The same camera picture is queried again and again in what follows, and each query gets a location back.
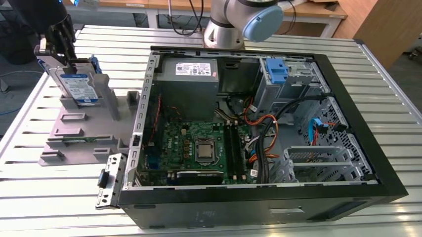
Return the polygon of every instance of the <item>motherboard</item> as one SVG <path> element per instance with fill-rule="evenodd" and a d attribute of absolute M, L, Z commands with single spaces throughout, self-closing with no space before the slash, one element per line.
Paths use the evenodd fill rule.
<path fill-rule="evenodd" d="M 151 185 L 174 185 L 177 175 L 190 177 L 198 172 L 221 176 L 224 184 L 253 183 L 244 151 L 249 133 L 248 125 L 234 123 L 167 122 L 161 156 L 147 157 Z"/>

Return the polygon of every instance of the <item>ram slot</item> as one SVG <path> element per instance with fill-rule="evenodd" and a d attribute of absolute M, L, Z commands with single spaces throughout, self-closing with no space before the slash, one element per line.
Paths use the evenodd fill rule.
<path fill-rule="evenodd" d="M 242 180 L 245 176 L 244 158 L 241 154 L 241 138 L 238 132 L 238 126 L 230 127 L 230 141 L 232 141 L 232 156 L 234 159 L 236 173 L 238 180 Z"/>
<path fill-rule="evenodd" d="M 232 141 L 232 132 L 230 125 L 225 125 L 225 150 L 226 150 L 226 165 L 228 165 L 228 176 L 233 179 L 236 175 L 236 165 L 234 165 L 234 157 L 233 157 L 233 141 Z"/>

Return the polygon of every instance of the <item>gray 3d-printed holder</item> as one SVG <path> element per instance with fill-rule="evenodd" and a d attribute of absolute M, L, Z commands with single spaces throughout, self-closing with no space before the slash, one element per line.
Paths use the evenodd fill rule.
<path fill-rule="evenodd" d="M 42 166 L 106 163 L 109 156 L 129 152 L 139 92 L 117 96 L 109 76 L 97 74 L 101 91 L 93 106 L 79 107 L 74 99 L 62 98 L 63 107 L 39 160 Z"/>

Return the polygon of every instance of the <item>floor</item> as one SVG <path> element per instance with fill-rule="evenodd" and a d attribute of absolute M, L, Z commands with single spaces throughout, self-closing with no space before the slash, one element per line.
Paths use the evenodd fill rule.
<path fill-rule="evenodd" d="M 389 73 L 412 102 L 422 111 L 422 58 L 420 57 L 416 61 L 412 61 L 406 55 L 402 55 Z"/>

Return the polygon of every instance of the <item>green circuit board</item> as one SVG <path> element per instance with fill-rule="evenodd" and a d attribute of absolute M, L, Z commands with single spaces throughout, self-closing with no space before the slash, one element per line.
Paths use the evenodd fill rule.
<path fill-rule="evenodd" d="M 162 155 L 158 161 L 159 170 L 209 170 L 225 173 L 225 184 L 248 184 L 246 180 L 234 180 L 228 176 L 226 147 L 224 123 L 217 122 L 169 122 L 165 125 Z M 249 135 L 249 126 L 238 126 L 241 147 L 245 147 L 244 138 Z M 195 160 L 198 140 L 214 142 L 214 162 Z M 166 185 L 166 173 L 151 172 L 155 185 Z"/>

